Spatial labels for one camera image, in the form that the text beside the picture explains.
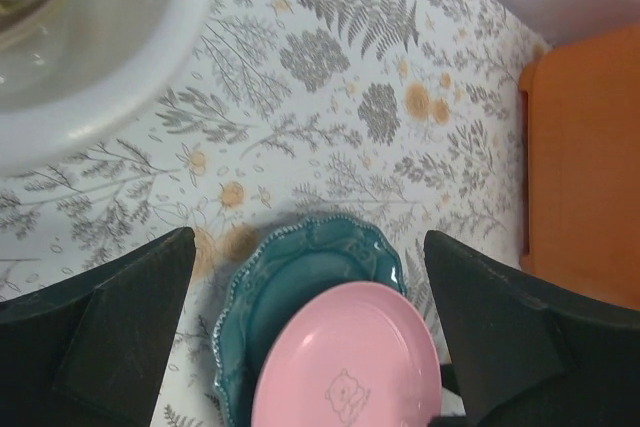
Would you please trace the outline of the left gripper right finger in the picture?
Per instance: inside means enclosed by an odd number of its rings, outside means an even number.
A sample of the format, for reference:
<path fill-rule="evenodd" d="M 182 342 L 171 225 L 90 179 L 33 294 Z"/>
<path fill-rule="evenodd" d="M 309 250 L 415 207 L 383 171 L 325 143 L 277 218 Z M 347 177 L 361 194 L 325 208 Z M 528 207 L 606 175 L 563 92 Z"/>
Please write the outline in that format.
<path fill-rule="evenodd" d="M 639 313 L 571 292 L 451 236 L 424 238 L 451 361 L 444 388 L 464 414 L 433 426 L 636 426 Z"/>

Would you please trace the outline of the pink plate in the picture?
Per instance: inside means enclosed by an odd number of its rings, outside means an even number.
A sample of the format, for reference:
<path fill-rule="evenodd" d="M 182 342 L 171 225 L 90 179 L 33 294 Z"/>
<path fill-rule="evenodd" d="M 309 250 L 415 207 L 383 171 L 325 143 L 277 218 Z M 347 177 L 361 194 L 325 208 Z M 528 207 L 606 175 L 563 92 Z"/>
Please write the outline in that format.
<path fill-rule="evenodd" d="M 350 282 L 308 302 L 263 365 L 254 426 L 426 426 L 440 364 L 422 316 L 395 290 Z"/>

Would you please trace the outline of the teal scalloped plate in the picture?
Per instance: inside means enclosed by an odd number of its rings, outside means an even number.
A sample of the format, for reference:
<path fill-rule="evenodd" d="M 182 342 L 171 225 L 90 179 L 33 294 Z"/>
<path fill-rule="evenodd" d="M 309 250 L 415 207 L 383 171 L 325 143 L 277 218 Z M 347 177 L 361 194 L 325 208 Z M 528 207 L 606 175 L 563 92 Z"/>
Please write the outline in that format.
<path fill-rule="evenodd" d="M 262 366 L 291 317 L 320 293 L 354 281 L 407 293 L 400 257 L 383 232 L 347 214 L 277 228 L 236 269 L 212 334 L 213 393 L 224 425 L 249 425 Z"/>

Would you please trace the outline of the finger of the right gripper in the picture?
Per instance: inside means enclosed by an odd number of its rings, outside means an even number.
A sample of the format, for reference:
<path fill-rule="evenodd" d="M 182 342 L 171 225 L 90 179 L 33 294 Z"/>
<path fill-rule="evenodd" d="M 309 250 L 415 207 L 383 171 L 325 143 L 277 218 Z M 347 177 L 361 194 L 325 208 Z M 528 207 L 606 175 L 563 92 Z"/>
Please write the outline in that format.
<path fill-rule="evenodd" d="M 460 389 L 453 364 L 442 364 L 440 374 L 444 394 L 442 412 L 429 421 L 429 427 L 467 427 L 467 417 L 461 412 Z"/>

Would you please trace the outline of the white scalloped bowl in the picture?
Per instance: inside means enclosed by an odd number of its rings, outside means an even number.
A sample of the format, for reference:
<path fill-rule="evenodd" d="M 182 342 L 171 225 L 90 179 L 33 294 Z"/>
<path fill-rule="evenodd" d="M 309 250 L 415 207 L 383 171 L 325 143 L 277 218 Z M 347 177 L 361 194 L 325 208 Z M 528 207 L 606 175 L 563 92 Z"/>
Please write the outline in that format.
<path fill-rule="evenodd" d="M 66 99 L 135 57 L 169 0 L 65 0 L 26 39 L 1 53 L 1 109 Z"/>

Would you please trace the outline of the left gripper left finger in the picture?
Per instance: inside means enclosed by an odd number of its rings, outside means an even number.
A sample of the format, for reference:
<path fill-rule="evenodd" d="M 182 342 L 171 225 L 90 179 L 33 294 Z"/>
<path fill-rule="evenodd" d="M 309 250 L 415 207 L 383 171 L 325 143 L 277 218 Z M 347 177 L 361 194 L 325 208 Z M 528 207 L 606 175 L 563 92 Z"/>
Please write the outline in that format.
<path fill-rule="evenodd" d="M 2 425 L 149 425 L 195 256 L 179 228 L 2 302 Z"/>

